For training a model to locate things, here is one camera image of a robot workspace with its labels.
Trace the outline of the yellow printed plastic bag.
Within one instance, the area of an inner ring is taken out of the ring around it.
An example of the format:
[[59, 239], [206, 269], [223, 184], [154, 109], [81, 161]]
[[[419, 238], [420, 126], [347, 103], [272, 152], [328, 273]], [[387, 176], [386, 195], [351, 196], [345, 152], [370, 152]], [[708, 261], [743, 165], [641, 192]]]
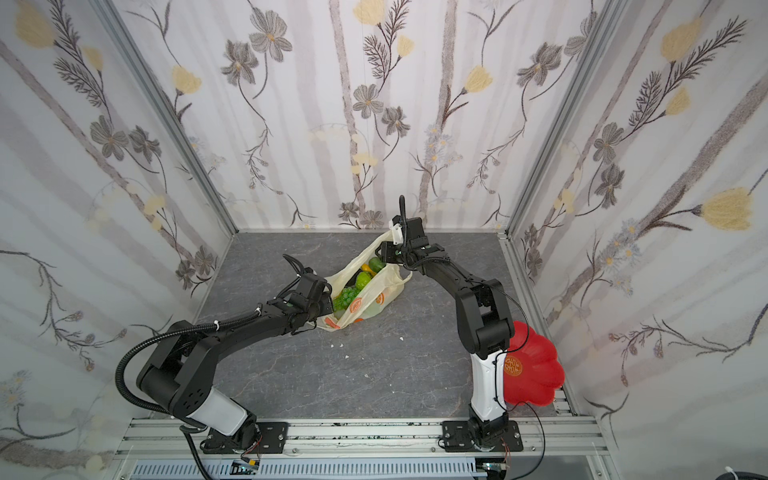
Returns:
[[377, 316], [403, 292], [412, 273], [403, 276], [398, 264], [376, 255], [382, 243], [400, 238], [393, 232], [380, 235], [342, 270], [326, 278], [331, 287], [332, 313], [317, 320], [320, 329], [338, 331]]

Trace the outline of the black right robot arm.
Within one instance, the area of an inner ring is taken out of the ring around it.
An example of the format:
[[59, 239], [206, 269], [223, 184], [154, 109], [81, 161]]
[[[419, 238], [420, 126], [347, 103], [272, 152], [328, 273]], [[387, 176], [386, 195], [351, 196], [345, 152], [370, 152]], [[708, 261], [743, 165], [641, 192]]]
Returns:
[[469, 417], [444, 421], [438, 445], [447, 452], [491, 451], [509, 428], [499, 371], [515, 333], [506, 292], [498, 280], [470, 273], [430, 242], [421, 218], [399, 214], [390, 221], [390, 232], [392, 238], [376, 248], [376, 256], [432, 279], [453, 298], [458, 337], [470, 354]]

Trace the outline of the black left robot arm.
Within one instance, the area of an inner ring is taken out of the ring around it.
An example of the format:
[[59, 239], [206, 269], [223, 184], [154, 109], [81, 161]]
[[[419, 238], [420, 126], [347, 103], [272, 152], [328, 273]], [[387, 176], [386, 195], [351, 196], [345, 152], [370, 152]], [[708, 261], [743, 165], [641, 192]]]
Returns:
[[223, 322], [173, 324], [131, 349], [119, 365], [126, 368], [134, 356], [152, 347], [136, 379], [137, 388], [150, 400], [132, 401], [206, 430], [210, 438], [205, 453], [251, 453], [265, 446], [257, 417], [214, 387], [218, 364], [262, 340], [297, 334], [305, 324], [332, 312], [329, 283], [306, 271], [250, 312]]

